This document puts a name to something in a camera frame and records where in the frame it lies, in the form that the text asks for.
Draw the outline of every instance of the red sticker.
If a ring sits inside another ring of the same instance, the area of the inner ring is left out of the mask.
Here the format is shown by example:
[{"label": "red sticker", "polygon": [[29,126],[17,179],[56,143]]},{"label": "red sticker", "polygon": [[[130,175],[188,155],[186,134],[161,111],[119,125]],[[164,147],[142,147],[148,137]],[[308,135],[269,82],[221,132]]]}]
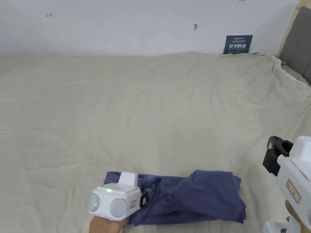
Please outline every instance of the red sticker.
[{"label": "red sticker", "polygon": [[295,188],[295,186],[293,185],[293,183],[288,180],[286,183],[286,187],[288,188],[288,190],[290,191],[290,193],[292,194],[293,198],[295,199],[295,201],[297,202],[297,204],[300,202],[301,200],[301,196],[298,193],[297,189]]},{"label": "red sticker", "polygon": [[133,208],[133,207],[135,207],[135,206],[136,206],[136,203],[137,203],[136,200],[135,200],[135,201],[132,201],[131,204],[130,204],[130,209]]}]

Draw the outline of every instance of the gray headboard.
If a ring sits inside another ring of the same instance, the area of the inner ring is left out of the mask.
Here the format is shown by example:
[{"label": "gray headboard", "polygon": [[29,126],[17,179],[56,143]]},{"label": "gray headboard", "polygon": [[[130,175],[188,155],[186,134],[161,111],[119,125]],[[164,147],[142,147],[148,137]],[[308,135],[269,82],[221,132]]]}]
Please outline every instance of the gray headboard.
[{"label": "gray headboard", "polygon": [[283,62],[311,85],[311,9],[302,7],[280,54]]}]

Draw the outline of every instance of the blue cloth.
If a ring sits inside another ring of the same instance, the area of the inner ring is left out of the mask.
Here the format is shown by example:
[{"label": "blue cloth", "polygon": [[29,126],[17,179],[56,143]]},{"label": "blue cloth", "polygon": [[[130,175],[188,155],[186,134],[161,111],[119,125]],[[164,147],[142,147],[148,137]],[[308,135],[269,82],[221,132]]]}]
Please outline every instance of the blue cloth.
[{"label": "blue cloth", "polygon": [[[121,173],[107,172],[104,184],[117,183]],[[147,203],[129,224],[178,224],[209,220],[243,223],[246,205],[239,197],[241,178],[226,171],[196,170],[189,177],[138,175]]]}]

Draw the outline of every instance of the human hand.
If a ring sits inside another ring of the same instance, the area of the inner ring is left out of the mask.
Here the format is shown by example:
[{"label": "human hand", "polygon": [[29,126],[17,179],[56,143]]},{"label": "human hand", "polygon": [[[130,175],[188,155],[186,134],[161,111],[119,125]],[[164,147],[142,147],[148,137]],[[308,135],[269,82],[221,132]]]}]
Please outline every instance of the human hand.
[{"label": "human hand", "polygon": [[302,221],[300,220],[300,218],[298,217],[298,215],[296,214],[295,210],[293,209],[288,200],[285,201],[285,206],[290,215],[293,216],[294,219],[296,219],[296,221],[300,224],[301,233],[311,233],[311,231],[308,228],[306,228],[305,225],[302,223]]},{"label": "human hand", "polygon": [[128,218],[123,221],[110,221],[106,218],[94,216],[90,222],[89,233],[119,233],[127,223]]}]

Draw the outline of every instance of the wall mark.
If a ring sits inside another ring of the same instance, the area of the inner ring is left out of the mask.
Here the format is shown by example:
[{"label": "wall mark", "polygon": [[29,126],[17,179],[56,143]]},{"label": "wall mark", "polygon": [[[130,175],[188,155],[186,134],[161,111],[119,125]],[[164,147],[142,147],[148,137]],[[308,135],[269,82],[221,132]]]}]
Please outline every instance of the wall mark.
[{"label": "wall mark", "polygon": [[49,16],[52,16],[52,18],[54,19],[54,17],[53,17],[53,15],[52,15],[52,12],[50,11],[50,15],[48,15],[48,14],[46,14],[46,17],[48,17],[49,18]]}]

